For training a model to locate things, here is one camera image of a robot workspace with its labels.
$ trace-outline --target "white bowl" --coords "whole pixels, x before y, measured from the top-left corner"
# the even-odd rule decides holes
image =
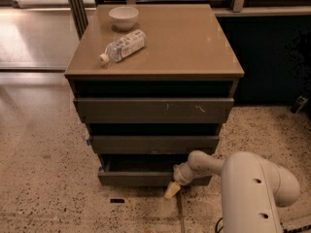
[[[133,7],[116,7],[109,12],[109,17],[119,30],[127,31],[135,25],[138,14],[138,10]]]

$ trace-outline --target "wooden cabinet top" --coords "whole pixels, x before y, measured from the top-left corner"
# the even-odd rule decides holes
[[[119,63],[102,67],[98,56],[128,32],[113,27],[100,5],[65,72],[70,77],[100,78],[240,78],[241,68],[209,5],[133,5],[134,29],[147,35],[147,46]]]

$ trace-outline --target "white robotic arm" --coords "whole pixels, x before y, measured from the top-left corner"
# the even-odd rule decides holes
[[[224,233],[283,232],[276,206],[290,206],[300,194],[290,171],[250,152],[223,161],[195,150],[174,167],[174,180],[185,185],[212,173],[222,178]]]

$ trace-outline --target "black cable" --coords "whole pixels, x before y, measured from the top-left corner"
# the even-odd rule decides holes
[[[217,221],[217,223],[216,223],[216,225],[215,225],[215,233],[220,233],[221,231],[222,231],[222,229],[224,228],[223,226],[220,228],[220,229],[218,229],[218,225],[220,224],[220,222],[223,220],[223,218],[221,217],[218,221]]]

